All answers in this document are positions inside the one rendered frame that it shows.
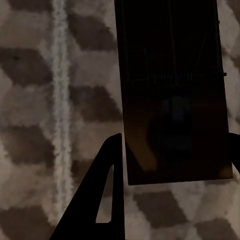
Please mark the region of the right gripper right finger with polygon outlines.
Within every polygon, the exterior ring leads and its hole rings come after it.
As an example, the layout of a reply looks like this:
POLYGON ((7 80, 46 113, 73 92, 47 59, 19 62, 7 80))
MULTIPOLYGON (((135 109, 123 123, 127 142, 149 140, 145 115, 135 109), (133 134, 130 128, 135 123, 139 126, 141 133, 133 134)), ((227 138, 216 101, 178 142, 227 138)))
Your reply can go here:
POLYGON ((229 133, 229 154, 232 164, 240 173, 240 135, 229 133))

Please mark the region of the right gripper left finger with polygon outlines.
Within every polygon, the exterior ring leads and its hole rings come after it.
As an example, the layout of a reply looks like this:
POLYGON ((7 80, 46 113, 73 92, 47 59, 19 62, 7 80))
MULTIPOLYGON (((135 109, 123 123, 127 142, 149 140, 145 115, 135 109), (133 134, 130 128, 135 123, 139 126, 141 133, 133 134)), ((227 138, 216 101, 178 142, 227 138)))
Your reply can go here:
POLYGON ((126 240, 122 133, 103 143, 50 240, 126 240), (111 221, 95 223, 113 165, 111 221))

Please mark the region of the mousetrap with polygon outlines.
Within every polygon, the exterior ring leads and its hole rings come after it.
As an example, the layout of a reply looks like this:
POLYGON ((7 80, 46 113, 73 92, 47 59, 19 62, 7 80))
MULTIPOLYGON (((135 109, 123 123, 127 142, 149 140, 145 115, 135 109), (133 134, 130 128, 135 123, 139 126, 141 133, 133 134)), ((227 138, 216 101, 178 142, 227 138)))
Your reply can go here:
POLYGON ((114 0, 128 185, 232 179, 217 0, 114 0))

